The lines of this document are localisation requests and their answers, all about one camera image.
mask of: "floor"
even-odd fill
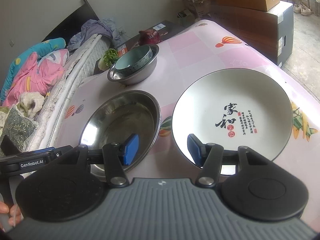
[[[294,13],[293,51],[281,69],[320,102],[320,17]]]

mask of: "mattress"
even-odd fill
[[[64,76],[53,87],[37,119],[38,129],[26,142],[24,151],[33,151],[54,145],[55,139],[81,80],[93,75],[96,61],[110,47],[110,40],[93,35],[70,57]]]

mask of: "grey ribbed plate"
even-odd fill
[[[135,179],[109,191],[91,213],[64,223],[26,218],[13,240],[309,240],[316,233],[294,218],[262,223],[240,217],[211,189],[189,179]]]

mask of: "metal pivot screw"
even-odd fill
[[[110,181],[114,185],[123,185],[127,182],[127,180],[122,177],[113,177]]]
[[[214,183],[214,180],[210,177],[201,177],[198,182],[205,186],[210,186]]]

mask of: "headboard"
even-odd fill
[[[98,16],[90,6],[87,0],[83,0],[84,5],[75,10],[66,19],[64,19],[57,27],[50,32],[43,41],[55,38],[64,38],[68,45],[73,35],[81,31],[81,26],[87,20],[99,20]]]

